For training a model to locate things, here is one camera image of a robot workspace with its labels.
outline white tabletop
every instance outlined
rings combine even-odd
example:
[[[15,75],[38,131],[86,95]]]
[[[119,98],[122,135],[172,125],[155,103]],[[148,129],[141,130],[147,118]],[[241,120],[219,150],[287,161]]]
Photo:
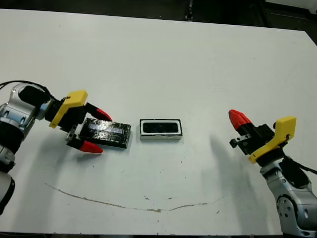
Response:
[[[16,154],[0,230],[280,234],[259,166],[228,144],[238,136],[228,110],[270,126],[296,116],[286,153],[316,169],[316,63],[300,31],[0,10],[1,81],[36,81],[58,98],[85,89],[88,102],[132,125],[128,149],[96,156],[38,121]],[[183,139],[141,142],[139,119],[181,119]]]

